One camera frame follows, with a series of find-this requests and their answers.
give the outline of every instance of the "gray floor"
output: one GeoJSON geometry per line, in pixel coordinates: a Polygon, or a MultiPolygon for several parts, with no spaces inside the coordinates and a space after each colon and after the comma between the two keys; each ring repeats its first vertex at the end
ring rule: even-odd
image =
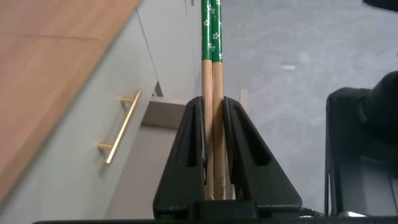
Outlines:
{"type": "Polygon", "coordinates": [[[222,7],[225,95],[248,90],[248,114],[304,206],[323,211],[326,98],[398,70],[398,14],[360,0],[224,0],[222,7]]]}

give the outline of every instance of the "white cabinet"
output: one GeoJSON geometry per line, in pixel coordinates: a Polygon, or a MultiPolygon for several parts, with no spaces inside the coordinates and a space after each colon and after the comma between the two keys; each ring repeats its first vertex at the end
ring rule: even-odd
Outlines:
{"type": "Polygon", "coordinates": [[[200,1],[146,0],[137,10],[163,95],[192,98],[201,63],[200,1]]]}
{"type": "Polygon", "coordinates": [[[103,219],[156,84],[155,70],[134,12],[54,127],[7,199],[0,223],[103,219]],[[120,97],[142,95],[129,126],[105,164],[97,142],[112,144],[126,108],[120,97]]]}

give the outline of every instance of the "gold drawer handle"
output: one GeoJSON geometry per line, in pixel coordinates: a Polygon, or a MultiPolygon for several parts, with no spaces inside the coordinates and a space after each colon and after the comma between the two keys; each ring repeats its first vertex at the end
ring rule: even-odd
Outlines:
{"type": "Polygon", "coordinates": [[[141,93],[142,93],[142,90],[137,90],[134,99],[126,98],[126,97],[120,98],[120,102],[130,103],[131,107],[130,107],[129,111],[127,112],[126,119],[124,119],[122,128],[120,129],[120,132],[119,132],[116,140],[114,141],[113,146],[110,144],[103,143],[103,142],[97,143],[98,150],[109,152],[108,157],[105,158],[105,163],[107,163],[107,164],[110,164],[112,162],[114,153],[116,152],[116,149],[119,146],[120,140],[122,139],[124,131],[126,130],[128,124],[129,124],[130,118],[131,118],[134,110],[137,108],[137,104],[138,104],[139,98],[141,97],[141,93]]]}

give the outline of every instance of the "white flower print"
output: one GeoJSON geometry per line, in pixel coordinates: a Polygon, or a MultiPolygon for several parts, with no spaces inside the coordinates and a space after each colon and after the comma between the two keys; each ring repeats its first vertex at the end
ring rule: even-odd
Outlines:
{"type": "Polygon", "coordinates": [[[219,37],[220,37],[220,34],[219,34],[219,33],[215,32],[215,33],[213,34],[213,39],[218,40],[219,37]]]}
{"type": "Polygon", "coordinates": [[[208,44],[209,48],[214,51],[216,49],[216,46],[214,46],[212,43],[208,44]]]}

